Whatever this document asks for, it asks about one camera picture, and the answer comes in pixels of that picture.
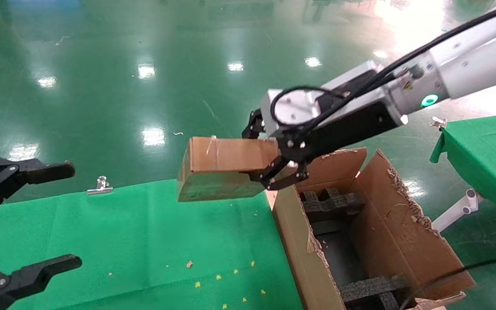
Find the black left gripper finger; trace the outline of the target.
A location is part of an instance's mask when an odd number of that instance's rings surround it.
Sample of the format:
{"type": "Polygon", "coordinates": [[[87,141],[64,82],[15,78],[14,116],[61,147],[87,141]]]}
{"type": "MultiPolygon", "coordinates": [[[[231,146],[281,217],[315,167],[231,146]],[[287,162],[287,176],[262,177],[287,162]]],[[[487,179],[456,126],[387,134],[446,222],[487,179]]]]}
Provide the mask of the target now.
{"type": "Polygon", "coordinates": [[[22,267],[10,275],[0,272],[0,310],[7,310],[18,300],[43,292],[55,275],[81,265],[80,257],[67,254],[22,267]]]}
{"type": "Polygon", "coordinates": [[[37,158],[22,161],[0,158],[0,204],[26,184],[43,184],[74,175],[75,168],[70,161],[44,164],[37,158]]]}

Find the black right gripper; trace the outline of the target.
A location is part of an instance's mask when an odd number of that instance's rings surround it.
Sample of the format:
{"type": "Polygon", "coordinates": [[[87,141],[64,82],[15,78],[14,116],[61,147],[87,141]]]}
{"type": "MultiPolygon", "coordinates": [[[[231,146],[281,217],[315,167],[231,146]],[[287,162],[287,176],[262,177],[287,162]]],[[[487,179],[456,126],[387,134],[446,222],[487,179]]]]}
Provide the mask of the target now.
{"type": "MultiPolygon", "coordinates": [[[[248,172],[251,181],[277,191],[309,178],[308,165],[322,155],[370,139],[405,125],[406,117],[384,100],[364,104],[310,131],[286,132],[279,137],[281,155],[267,167],[248,172]]],[[[260,108],[252,111],[243,139],[258,139],[264,132],[260,108]]]]}

